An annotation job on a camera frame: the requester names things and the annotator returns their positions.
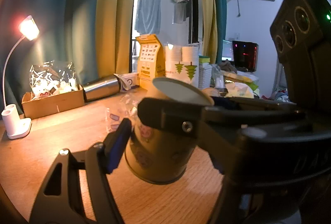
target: christmas tree design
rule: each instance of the christmas tree design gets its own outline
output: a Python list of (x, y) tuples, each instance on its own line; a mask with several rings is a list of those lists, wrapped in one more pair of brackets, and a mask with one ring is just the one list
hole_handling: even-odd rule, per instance
[(191, 62), (191, 65), (186, 65), (185, 67), (186, 67), (186, 72), (187, 72), (188, 77), (190, 78), (190, 80), (192, 80), (193, 77), (194, 77), (195, 69), (197, 68), (197, 66), (192, 65), (192, 62)]
[(180, 74), (183, 69), (184, 64), (181, 64), (180, 62), (178, 62), (178, 64), (175, 64), (175, 66), (176, 66), (178, 74)]

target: yellow paper cup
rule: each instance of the yellow paper cup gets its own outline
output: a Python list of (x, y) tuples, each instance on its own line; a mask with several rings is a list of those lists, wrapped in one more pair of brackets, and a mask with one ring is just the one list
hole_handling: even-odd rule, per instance
[[(213, 99), (198, 88), (166, 77), (155, 78), (146, 97), (214, 105)], [(183, 175), (195, 146), (194, 138), (159, 131), (137, 119), (125, 149), (125, 159), (132, 172), (142, 180), (169, 184)]]

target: plastic bag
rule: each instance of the plastic bag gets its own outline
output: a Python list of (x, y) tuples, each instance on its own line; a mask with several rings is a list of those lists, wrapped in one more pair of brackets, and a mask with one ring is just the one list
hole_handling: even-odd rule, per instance
[(137, 119), (137, 108), (141, 98), (134, 94), (125, 94), (116, 106), (106, 108), (106, 131), (114, 132), (119, 127), (123, 118), (129, 118), (134, 126)]
[(29, 80), (34, 99), (79, 90), (71, 62), (53, 60), (34, 64), (30, 68)]

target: teal curtain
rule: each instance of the teal curtain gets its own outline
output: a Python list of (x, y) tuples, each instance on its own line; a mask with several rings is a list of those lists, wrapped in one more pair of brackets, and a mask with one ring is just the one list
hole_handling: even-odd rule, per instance
[(23, 40), (8, 62), (5, 83), (8, 104), (15, 103), (20, 109), (24, 93), (31, 91), (32, 64), (72, 61), (81, 84), (98, 77), (95, 13), (96, 0), (0, 0), (1, 75), (9, 51), (20, 38), (19, 22), (32, 15), (40, 30), (36, 40)]
[(226, 32), (226, 0), (216, 0), (216, 19), (217, 19), (217, 56), (216, 63), (222, 61), (223, 39)]

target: window frame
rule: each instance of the window frame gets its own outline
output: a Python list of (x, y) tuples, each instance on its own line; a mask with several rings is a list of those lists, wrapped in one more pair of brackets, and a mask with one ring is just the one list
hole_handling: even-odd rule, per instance
[[(130, 30), (130, 54), (129, 54), (129, 72), (132, 72), (132, 43), (135, 42), (135, 39), (132, 39), (132, 24)], [(199, 34), (199, 0), (191, 0), (191, 16), (189, 20), (189, 37), (188, 43), (197, 43)]]

